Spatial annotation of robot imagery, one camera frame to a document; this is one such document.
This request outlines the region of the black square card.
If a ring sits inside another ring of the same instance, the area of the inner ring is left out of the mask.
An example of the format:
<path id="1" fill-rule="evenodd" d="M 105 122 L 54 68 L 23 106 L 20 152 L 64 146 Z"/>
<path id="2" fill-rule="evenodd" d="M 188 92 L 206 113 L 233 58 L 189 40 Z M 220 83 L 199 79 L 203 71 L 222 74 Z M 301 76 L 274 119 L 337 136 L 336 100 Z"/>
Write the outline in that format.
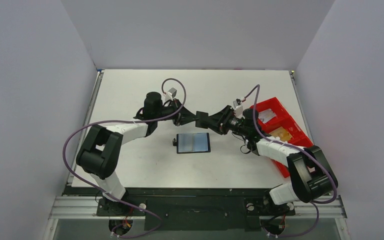
<path id="1" fill-rule="evenodd" d="M 196 121 L 195 121 L 195 127 L 201 128 L 201 129 L 208 129 L 208 117 L 209 114 L 207 112 L 203 111 L 197 111 L 196 112 Z"/>

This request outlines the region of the black leather card holder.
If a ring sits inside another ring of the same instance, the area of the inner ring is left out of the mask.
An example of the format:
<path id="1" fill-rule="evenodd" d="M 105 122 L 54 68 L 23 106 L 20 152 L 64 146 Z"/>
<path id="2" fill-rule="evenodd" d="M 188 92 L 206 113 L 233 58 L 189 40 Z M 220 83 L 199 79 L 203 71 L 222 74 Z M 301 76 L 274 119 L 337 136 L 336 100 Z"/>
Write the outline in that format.
<path id="1" fill-rule="evenodd" d="M 211 142 L 208 132 L 179 133 L 172 140 L 177 154 L 210 153 Z"/>

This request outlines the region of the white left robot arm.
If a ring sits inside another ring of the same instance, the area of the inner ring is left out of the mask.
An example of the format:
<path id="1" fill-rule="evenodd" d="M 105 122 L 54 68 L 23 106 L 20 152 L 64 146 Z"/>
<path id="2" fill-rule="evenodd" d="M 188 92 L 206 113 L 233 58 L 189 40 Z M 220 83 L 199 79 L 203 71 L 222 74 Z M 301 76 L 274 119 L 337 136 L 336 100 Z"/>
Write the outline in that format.
<path id="1" fill-rule="evenodd" d="M 181 126 L 198 119 L 178 99 L 169 99 L 167 103 L 165 105 L 160 93 L 149 92 L 132 120 L 109 126 L 91 125 L 80 147 L 76 164 L 96 181 L 116 215 L 129 210 L 129 201 L 124 197 L 127 190 L 115 172 L 122 145 L 150 136 L 159 121 L 171 120 L 175 126 Z"/>

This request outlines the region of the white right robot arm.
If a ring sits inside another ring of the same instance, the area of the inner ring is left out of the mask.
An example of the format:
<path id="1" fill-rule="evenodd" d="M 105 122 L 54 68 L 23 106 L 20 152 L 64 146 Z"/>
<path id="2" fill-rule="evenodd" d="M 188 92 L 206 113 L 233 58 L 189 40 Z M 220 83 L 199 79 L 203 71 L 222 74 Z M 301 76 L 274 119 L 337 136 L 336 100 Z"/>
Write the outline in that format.
<path id="1" fill-rule="evenodd" d="M 336 197 L 338 182 L 322 150 L 316 145 L 296 146 L 265 133 L 258 116 L 255 108 L 248 108 L 241 118 L 236 117 L 233 108 L 227 105 L 213 115 L 200 113 L 195 125 L 220 135 L 228 132 L 239 135 L 252 153 L 287 167 L 289 182 L 272 188 L 262 199 L 267 213 L 274 214 L 283 204 L 294 201 L 318 203 L 319 197 L 330 192 Z"/>

